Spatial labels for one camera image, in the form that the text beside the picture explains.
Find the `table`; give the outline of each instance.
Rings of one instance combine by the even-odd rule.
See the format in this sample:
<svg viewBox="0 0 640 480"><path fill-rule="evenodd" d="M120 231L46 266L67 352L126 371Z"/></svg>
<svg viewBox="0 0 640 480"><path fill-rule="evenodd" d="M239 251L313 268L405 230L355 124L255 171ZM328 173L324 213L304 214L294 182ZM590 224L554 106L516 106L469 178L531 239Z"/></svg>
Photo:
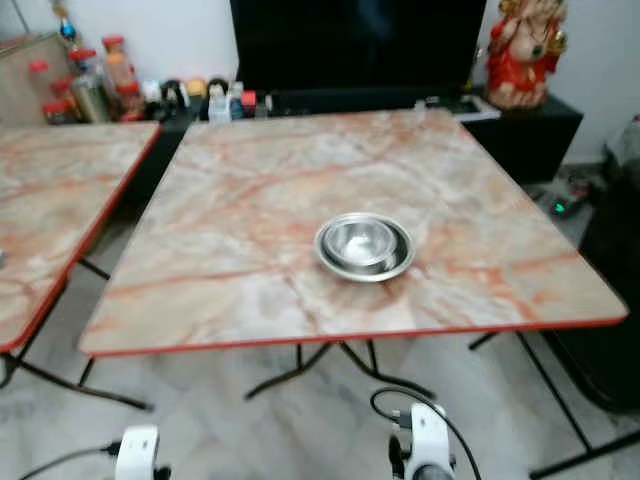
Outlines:
<svg viewBox="0 0 640 480"><path fill-rule="evenodd" d="M76 263L82 260L153 144L155 123L0 130L0 352L6 386L16 368L64 388L144 407L75 385L23 360ZM18 355L12 350L23 347Z"/></svg>
<svg viewBox="0 0 640 480"><path fill-rule="evenodd" d="M319 265L316 230L349 211L407 228L417 256L405 275L354 284ZM296 369L261 391L332 343L391 381L380 378L373 338L596 326L626 313L448 113L326 115L192 126L80 349L296 344ZM369 341L371 367L347 345L354 339ZM309 342L325 344L304 362Z"/></svg>

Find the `cable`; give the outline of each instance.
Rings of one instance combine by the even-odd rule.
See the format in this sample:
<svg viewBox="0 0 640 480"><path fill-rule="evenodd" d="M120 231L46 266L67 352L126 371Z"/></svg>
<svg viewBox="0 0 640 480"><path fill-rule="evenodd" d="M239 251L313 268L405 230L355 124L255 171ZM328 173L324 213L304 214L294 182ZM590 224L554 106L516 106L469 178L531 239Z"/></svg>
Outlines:
<svg viewBox="0 0 640 480"><path fill-rule="evenodd" d="M44 465L41 465L34 470L31 470L26 475L23 475L22 477L20 477L19 480L27 480L29 478L35 477L36 475L39 475L45 470L49 470L50 468L55 467L56 465L60 465L61 463L65 463L65 462L68 462L69 460L83 457L85 455L91 455L94 453L106 453L110 457L115 457L116 455L118 455L119 451L120 451L119 441L111 442L109 445L105 445L104 447L94 447L94 448L87 448L84 450L78 450L77 452L68 453L66 455L63 455L62 457L56 458L55 460L45 463Z"/></svg>
<svg viewBox="0 0 640 480"><path fill-rule="evenodd" d="M399 393L401 395L406 395L408 397L413 398L414 400L418 400L419 402L424 403L427 407L433 410L442 420L445 421L449 429L453 432L453 434L456 436L456 438L460 442L460 445L462 445L462 448L464 449L464 453L467 455L467 458L469 459L469 464L471 464L471 469L473 470L473 475L475 476L476 480L482 480L482 477L480 476L480 470L478 469L478 464L476 463L475 458L473 458L473 453L471 453L471 449L469 448L469 445L467 445L467 442L464 440L464 437L462 436L460 431L456 428L456 426L453 424L453 422L451 422L451 420L449 420L442 412L440 412L440 410L438 410L436 405L431 400L429 400L424 395L414 392L413 390L409 390L402 387L384 387L384 388L381 388L380 390L376 390L375 392L373 392L373 394L371 394L371 397L369 398L369 403L371 404L371 408L373 408L373 411L376 412L381 417L386 418L387 420L391 420L394 423L397 422L398 418L394 417L391 414L383 412L378 407L378 405L376 405L376 398L378 398L383 393Z"/></svg>

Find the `television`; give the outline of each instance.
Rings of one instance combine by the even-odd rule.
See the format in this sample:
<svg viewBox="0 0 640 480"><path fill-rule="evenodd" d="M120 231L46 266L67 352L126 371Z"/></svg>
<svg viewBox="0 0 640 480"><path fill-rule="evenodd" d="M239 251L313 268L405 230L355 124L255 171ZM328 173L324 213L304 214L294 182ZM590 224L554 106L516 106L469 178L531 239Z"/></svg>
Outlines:
<svg viewBox="0 0 640 480"><path fill-rule="evenodd" d="M486 0L231 0L238 78L263 91L460 88Z"/></svg>

